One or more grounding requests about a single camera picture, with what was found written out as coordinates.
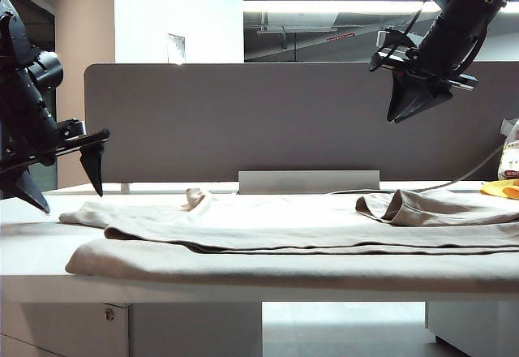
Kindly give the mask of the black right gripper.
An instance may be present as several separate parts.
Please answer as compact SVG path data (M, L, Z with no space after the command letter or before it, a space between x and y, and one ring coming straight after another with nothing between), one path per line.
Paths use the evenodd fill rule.
M398 46L393 52L389 48L379 48L371 57L369 71L386 69L399 75L407 75L413 81L442 83L449 87L474 89L477 78L472 75L441 75L430 65L419 61L416 48ZM424 85L407 84L398 77L392 78L392 94L387 120L402 122L416 114L429 110L453 97L449 88L429 88Z

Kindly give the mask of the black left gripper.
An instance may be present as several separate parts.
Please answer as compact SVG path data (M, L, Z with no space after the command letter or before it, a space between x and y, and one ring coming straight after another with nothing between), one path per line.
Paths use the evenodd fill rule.
M43 163L47 157L60 157L80 150L81 165L97 195L103 196L101 161L104 146L98 144L107 142L108 138L109 130L103 129L90 135L65 140L63 146L40 155L17 153L13 157L8 157L1 162L1 191L29 203L44 213L49 213L49 204L25 167Z

